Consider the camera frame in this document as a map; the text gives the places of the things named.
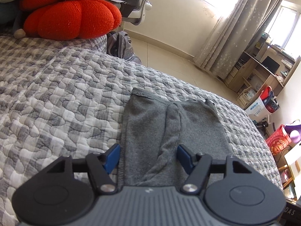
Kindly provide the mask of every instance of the bed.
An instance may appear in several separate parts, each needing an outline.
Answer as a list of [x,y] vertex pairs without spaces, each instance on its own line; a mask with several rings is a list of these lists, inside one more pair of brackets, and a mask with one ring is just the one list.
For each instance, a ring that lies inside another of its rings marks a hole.
[[133,87],[167,100],[213,101],[234,154],[282,189],[269,148],[240,107],[105,54],[106,36],[53,41],[0,34],[0,45],[0,224],[17,223],[12,194],[55,159],[105,152],[120,141]]

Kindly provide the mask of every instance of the curtain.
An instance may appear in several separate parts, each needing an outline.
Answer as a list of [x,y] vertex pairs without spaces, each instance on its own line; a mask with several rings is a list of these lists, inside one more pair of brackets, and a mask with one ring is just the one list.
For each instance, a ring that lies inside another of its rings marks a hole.
[[221,17],[216,23],[194,58],[195,65],[225,79],[242,52],[256,41],[256,36],[268,25],[281,2],[282,0],[239,0],[231,15]]

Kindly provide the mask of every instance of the black circular cap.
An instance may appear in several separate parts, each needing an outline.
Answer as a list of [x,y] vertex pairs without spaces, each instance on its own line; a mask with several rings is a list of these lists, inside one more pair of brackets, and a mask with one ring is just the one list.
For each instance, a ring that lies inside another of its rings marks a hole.
[[207,188],[204,202],[219,218],[238,225],[271,223],[285,207],[282,191],[260,174],[227,176]]
[[237,186],[230,191],[230,198],[240,205],[258,205],[264,200],[264,193],[252,186]]
[[53,185],[37,189],[33,197],[37,203],[42,205],[57,205],[68,198],[68,190],[62,186]]
[[55,174],[43,178],[28,180],[13,194],[13,209],[20,221],[29,225],[64,225],[90,210],[94,193],[87,184],[58,179]]

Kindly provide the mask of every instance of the gray pants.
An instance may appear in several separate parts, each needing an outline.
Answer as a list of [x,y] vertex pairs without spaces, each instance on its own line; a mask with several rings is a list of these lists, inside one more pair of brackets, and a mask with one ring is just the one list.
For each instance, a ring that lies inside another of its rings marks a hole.
[[[170,102],[134,88],[123,115],[118,186],[179,188],[187,178],[176,158],[179,144],[213,159],[233,154],[208,99]],[[210,183],[221,178],[212,175]]]

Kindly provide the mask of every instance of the drawer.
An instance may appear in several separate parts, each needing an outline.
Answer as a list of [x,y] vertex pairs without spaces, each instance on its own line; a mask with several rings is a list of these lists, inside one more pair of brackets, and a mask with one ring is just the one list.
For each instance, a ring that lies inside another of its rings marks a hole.
[[236,76],[237,72],[238,72],[238,69],[236,67],[233,67],[233,69],[230,71],[230,75],[234,77],[234,76]]
[[225,79],[225,82],[229,85],[230,82],[233,80],[233,76],[231,76],[230,74],[227,75],[226,79]]

